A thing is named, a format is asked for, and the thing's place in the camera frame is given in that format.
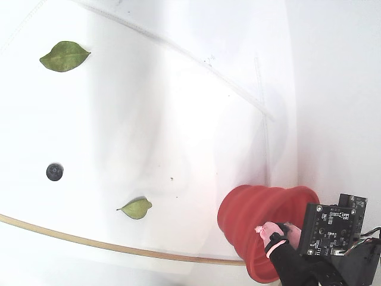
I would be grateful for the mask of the pink-tipped black gripper finger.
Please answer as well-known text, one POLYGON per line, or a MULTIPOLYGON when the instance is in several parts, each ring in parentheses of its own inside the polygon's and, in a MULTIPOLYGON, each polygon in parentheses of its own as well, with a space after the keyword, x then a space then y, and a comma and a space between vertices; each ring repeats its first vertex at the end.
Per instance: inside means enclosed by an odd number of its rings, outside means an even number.
POLYGON ((256 226, 255 231, 262 239, 266 258, 274 266, 282 285, 319 285, 308 272, 308 263, 290 245, 285 223, 266 222, 256 226))

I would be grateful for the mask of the stained pink-tipped gripper finger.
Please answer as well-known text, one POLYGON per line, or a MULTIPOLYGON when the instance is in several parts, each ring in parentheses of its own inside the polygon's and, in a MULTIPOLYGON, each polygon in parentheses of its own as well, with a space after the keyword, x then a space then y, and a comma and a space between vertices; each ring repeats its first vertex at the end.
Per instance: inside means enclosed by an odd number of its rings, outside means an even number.
POLYGON ((289 240, 290 245, 297 250, 301 238, 301 230, 291 223, 285 223, 287 229, 287 238, 289 240))

